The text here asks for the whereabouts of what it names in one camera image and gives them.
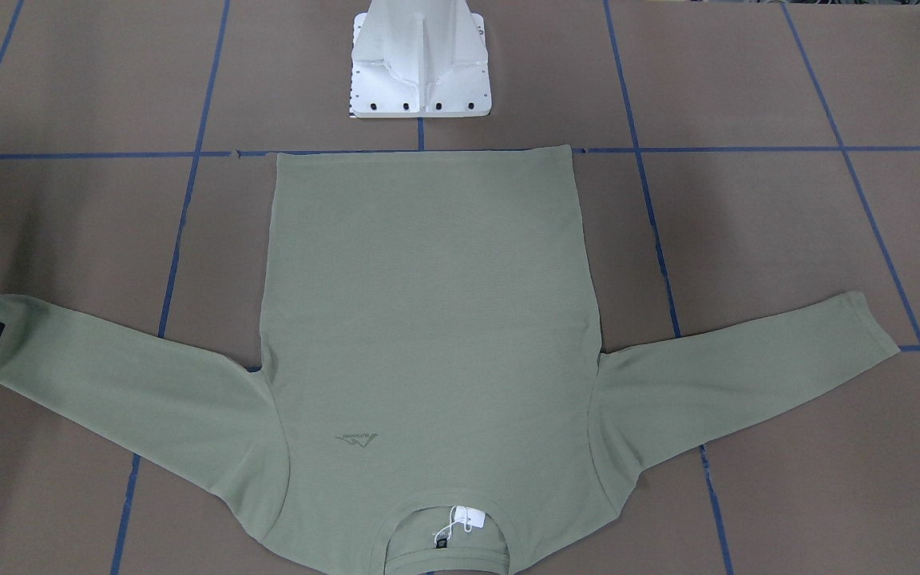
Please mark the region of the olive green long-sleeve shirt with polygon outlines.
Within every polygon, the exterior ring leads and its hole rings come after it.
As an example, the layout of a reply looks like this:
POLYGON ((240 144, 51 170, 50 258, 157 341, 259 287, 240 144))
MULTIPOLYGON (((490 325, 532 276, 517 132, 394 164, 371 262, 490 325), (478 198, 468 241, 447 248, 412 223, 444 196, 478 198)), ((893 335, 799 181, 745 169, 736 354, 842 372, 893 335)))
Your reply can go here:
POLYGON ((327 574, 519 573, 649 467, 899 351, 848 291, 603 352, 566 145, 280 154, 258 371, 24 295, 0 321, 1 385, 327 574))

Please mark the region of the white paper garment tag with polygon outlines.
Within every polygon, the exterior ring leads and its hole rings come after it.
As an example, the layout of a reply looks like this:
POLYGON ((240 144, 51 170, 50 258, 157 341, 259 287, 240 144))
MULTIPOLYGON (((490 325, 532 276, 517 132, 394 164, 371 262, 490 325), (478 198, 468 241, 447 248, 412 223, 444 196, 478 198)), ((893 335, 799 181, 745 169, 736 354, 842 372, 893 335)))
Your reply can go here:
POLYGON ((450 509, 450 523, 448 529, 460 526, 466 532, 482 529, 486 521, 486 513, 469 506, 453 506, 450 509))

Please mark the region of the white central pedestal column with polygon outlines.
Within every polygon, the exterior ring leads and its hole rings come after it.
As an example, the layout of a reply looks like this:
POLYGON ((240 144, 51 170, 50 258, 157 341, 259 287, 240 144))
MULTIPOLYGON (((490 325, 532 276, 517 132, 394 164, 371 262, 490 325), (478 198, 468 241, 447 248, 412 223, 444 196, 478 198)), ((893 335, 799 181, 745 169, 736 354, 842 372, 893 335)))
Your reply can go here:
POLYGON ((353 19, 348 114, 463 119, 493 108, 485 19, 466 1, 372 1, 353 19))

